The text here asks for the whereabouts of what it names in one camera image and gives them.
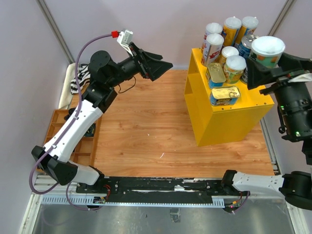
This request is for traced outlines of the short green can white lid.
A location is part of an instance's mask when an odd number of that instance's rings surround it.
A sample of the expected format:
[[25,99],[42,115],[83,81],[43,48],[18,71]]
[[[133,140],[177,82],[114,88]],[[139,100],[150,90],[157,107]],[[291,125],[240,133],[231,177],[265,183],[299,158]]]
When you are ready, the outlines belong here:
[[281,39],[262,36],[252,42],[250,57],[267,68],[274,68],[285,48],[286,45]]

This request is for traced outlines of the blue can silver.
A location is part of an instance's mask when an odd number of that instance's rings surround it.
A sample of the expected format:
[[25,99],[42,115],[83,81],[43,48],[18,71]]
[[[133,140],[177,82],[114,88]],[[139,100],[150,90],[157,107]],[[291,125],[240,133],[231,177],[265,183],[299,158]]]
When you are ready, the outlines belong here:
[[248,84],[248,68],[246,67],[246,69],[244,70],[242,76],[240,77],[240,80],[244,83],[244,84]]
[[247,58],[250,55],[252,42],[259,38],[256,35],[245,35],[242,37],[241,42],[238,46],[239,55],[243,58]]

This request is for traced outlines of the yellow can white lid front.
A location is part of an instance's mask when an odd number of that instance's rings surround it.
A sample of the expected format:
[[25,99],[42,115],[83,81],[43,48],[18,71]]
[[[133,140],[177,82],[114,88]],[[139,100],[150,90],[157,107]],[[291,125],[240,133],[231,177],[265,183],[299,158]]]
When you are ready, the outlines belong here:
[[246,60],[239,55],[232,55],[226,59],[223,72],[226,78],[226,83],[235,84],[241,78],[246,69]]

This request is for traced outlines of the small can white lid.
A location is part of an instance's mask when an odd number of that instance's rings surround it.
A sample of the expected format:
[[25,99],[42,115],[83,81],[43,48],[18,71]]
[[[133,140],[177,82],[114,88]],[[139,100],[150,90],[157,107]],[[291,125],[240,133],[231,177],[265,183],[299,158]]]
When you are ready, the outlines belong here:
[[227,58],[233,55],[238,56],[239,51],[233,46],[226,46],[221,50],[220,55],[218,56],[216,62],[219,63],[223,68]]

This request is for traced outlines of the tall yellow blue can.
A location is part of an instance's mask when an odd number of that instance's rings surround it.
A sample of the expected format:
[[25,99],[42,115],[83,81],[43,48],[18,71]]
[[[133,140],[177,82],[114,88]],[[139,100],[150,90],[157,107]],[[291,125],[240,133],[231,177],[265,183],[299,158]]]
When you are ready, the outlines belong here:
[[242,26],[236,36],[234,47],[237,48],[241,43],[241,39],[246,35],[252,35],[258,27],[259,21],[256,17],[246,16],[242,19]]

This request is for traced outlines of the gold sardine tin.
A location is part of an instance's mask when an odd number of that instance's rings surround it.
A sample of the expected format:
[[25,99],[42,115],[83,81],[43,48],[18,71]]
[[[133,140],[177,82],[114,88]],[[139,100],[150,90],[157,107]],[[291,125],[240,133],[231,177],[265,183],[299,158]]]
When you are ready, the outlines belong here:
[[234,105],[240,96],[236,86],[215,87],[211,90],[210,103],[212,106]]
[[206,78],[209,88],[222,87],[226,78],[220,63],[210,63],[207,66]]

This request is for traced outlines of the tall can white lid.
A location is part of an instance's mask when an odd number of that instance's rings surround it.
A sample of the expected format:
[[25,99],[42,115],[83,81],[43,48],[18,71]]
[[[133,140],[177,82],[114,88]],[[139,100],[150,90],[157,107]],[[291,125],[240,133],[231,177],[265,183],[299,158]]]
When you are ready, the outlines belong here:
[[229,17],[224,21],[222,37],[224,38],[223,46],[233,46],[236,36],[242,26],[240,19]]
[[220,34],[209,34],[203,49],[201,64],[205,67],[214,62],[221,52],[224,38]]

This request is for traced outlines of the tall can white lid front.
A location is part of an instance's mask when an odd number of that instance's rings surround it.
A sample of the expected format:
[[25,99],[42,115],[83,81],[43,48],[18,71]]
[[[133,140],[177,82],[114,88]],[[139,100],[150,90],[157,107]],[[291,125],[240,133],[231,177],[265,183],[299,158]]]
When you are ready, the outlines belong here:
[[209,34],[203,49],[201,64],[205,67],[214,62],[221,52],[224,38],[220,34]]

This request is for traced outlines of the red label can white lid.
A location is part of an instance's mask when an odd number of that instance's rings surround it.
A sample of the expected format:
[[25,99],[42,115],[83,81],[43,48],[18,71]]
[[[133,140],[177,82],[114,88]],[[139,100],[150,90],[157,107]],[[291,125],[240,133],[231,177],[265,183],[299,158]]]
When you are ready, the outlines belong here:
[[205,28],[204,40],[203,40],[203,43],[201,46],[201,52],[203,51],[203,49],[206,46],[207,36],[210,34],[220,34],[221,35],[222,31],[223,31],[223,26],[221,26],[219,23],[212,22],[212,23],[207,24],[206,28]]

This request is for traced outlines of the yellow wooden shelf cabinet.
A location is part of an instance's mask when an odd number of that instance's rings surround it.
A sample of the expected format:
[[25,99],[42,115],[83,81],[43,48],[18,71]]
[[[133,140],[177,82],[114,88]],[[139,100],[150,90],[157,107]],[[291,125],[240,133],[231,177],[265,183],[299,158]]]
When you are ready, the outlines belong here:
[[260,94],[264,86],[248,90],[241,81],[235,83],[240,98],[234,105],[212,106],[211,90],[201,64],[201,51],[193,48],[184,97],[197,146],[241,141],[274,106],[271,96]]

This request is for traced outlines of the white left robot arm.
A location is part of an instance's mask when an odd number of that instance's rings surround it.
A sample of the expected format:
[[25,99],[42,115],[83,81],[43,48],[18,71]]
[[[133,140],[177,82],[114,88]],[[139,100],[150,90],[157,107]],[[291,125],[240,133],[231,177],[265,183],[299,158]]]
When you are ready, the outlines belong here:
[[136,74],[155,81],[173,67],[158,54],[146,52],[134,43],[129,45],[128,58],[116,63],[107,51],[97,51],[88,66],[90,84],[82,94],[82,101],[58,133],[43,147],[35,146],[32,156],[38,166],[59,185],[71,182],[87,184],[94,193],[104,188],[102,173],[91,167],[70,161],[75,147],[91,125],[99,119],[117,96],[115,87]]

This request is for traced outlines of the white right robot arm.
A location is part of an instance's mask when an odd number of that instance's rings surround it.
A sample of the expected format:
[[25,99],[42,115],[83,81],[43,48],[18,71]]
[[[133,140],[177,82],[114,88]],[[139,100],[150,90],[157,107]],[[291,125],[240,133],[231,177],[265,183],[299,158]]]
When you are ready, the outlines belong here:
[[252,194],[281,197],[297,208],[312,209],[312,60],[282,53],[277,65],[268,68],[255,55],[247,58],[248,89],[265,85],[259,92],[274,95],[280,121],[278,128],[287,157],[305,156],[305,171],[282,171],[279,175],[251,175],[227,170],[221,181],[226,195]]

